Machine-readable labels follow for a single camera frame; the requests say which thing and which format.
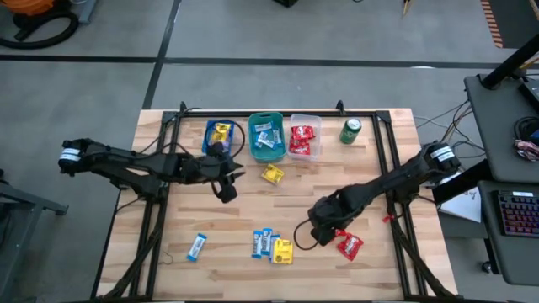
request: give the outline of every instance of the wooden tabletop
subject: wooden tabletop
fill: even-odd
[[[390,109],[401,162],[419,151],[419,139],[410,109]],[[161,110],[142,111],[133,149],[140,151],[158,134]],[[247,119],[234,118],[241,125]],[[182,119],[179,143],[189,152],[201,154],[207,119]],[[307,218],[307,210],[323,195],[350,183],[362,183],[380,176],[371,119],[361,119],[363,129],[355,142],[339,142],[346,118],[323,118],[322,152],[316,162],[299,162],[285,157],[275,165],[285,172],[274,186],[260,175],[265,165],[249,154],[248,144],[235,158],[245,175],[235,183],[238,197],[222,204],[208,184],[172,184],[157,269],[154,300],[395,300],[402,299],[395,249],[386,216],[386,200],[380,196],[350,224],[347,231],[365,244],[354,262],[338,252],[335,243],[302,251],[294,247],[292,265],[270,264],[267,258],[251,258],[253,230],[273,228],[281,238],[292,240],[296,225]],[[285,118],[285,130],[288,119]],[[241,138],[235,132],[233,150]],[[382,126],[390,169],[391,155]],[[422,193],[431,196],[430,191]],[[135,198],[132,192],[120,197],[120,205]],[[136,254],[144,202],[124,208],[115,217],[104,262],[98,295],[105,294],[127,270]],[[435,276],[456,293],[436,208],[430,202],[411,204],[421,257]],[[298,232],[304,247],[314,243],[309,225]],[[207,235],[198,262],[186,259],[198,233]],[[141,291],[146,285],[146,264]],[[408,276],[416,290],[411,261]]]

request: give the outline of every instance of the desk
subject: desk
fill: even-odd
[[[140,151],[158,134],[163,112],[142,111],[133,149]],[[401,162],[419,151],[419,139],[410,109],[392,109],[392,122]],[[246,118],[234,118],[241,125]],[[200,154],[206,118],[183,118],[179,142],[189,152]],[[288,131],[288,118],[285,130]],[[354,144],[339,143],[346,118],[323,118],[322,153],[317,162],[298,162],[289,157],[276,166],[285,172],[281,185],[264,181],[264,165],[250,156],[248,146],[235,162],[246,175],[236,182],[238,197],[224,205],[206,185],[172,184],[155,284],[154,300],[374,300],[402,299],[391,229],[382,222],[386,201],[379,197],[349,228],[365,245],[354,262],[348,261],[334,244],[304,252],[295,247],[292,265],[272,265],[267,259],[252,259],[253,230],[271,227],[292,239],[294,227],[307,218],[307,209],[325,194],[346,184],[367,182],[380,175],[371,120]],[[241,142],[234,138],[233,150]],[[391,167],[391,158],[387,156]],[[133,200],[130,191],[120,205]],[[98,295],[107,293],[125,272],[136,253],[144,203],[124,208],[115,217]],[[419,251],[435,276],[451,292],[456,286],[435,206],[423,200],[411,204]],[[298,232],[304,246],[313,243],[310,229]],[[196,234],[208,240],[197,263],[186,260]],[[172,264],[165,264],[173,257]],[[410,282],[413,270],[407,259]]]
[[[536,262],[539,252],[539,239],[525,237],[507,237],[501,234],[497,200],[492,192],[495,190],[539,192],[539,186],[521,185],[514,183],[498,183],[481,181],[478,184],[482,199],[483,218],[486,222],[489,239],[492,243],[494,260],[493,271],[501,272],[504,280],[509,284],[539,285],[539,263]]]
[[[436,202],[446,201],[455,195],[478,186],[479,181],[497,181],[500,186],[523,188],[539,182],[539,169],[534,164],[519,157],[514,148],[513,126],[523,117],[537,116],[536,111],[527,103],[518,87],[522,81],[505,79],[495,90],[484,88],[478,77],[464,80],[473,114],[483,141],[486,160],[466,170],[461,176],[434,189]],[[490,191],[496,183],[485,183]],[[492,201],[483,195],[483,207],[487,214],[492,211]],[[488,231],[487,251],[494,250],[496,262],[504,279],[510,284],[539,285],[539,279],[530,279],[536,271],[527,266],[522,253],[535,252],[530,247],[539,244],[537,239],[503,237],[499,233],[496,216],[487,216],[485,223]]]

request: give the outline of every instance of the green soda can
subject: green soda can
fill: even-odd
[[[359,119],[348,119],[340,132],[340,141],[344,144],[352,144],[360,130],[361,121]]]

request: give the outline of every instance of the keyboard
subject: keyboard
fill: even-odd
[[[539,193],[495,191],[502,233],[539,237]]]

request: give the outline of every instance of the concrete floor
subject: concrete floor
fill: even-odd
[[[432,117],[466,99],[463,78],[500,62],[479,0],[417,0],[401,18],[401,0],[301,0],[283,9],[270,0],[183,0],[166,54],[182,58],[280,58],[370,61],[374,67],[165,64],[152,109],[181,101],[205,109],[412,108]],[[145,56],[159,52],[173,0],[101,1],[93,23],[46,50],[1,54]],[[13,35],[0,11],[0,35]],[[47,25],[44,36],[63,25]],[[378,61],[462,63],[461,68],[376,67]],[[68,178],[56,164],[65,139],[90,137],[130,146],[153,63],[0,61],[0,167],[12,185],[70,205],[44,215],[19,277],[21,295],[39,302],[90,296],[118,190],[101,177]],[[437,120],[449,125],[451,116]],[[472,116],[461,129],[480,143]],[[426,125],[422,142],[445,130]],[[453,141],[460,140],[457,135]],[[477,155],[466,146],[460,156]],[[469,167],[477,159],[465,159]],[[459,293],[484,300],[534,301],[539,288],[507,285],[478,271],[482,241],[446,239]]]

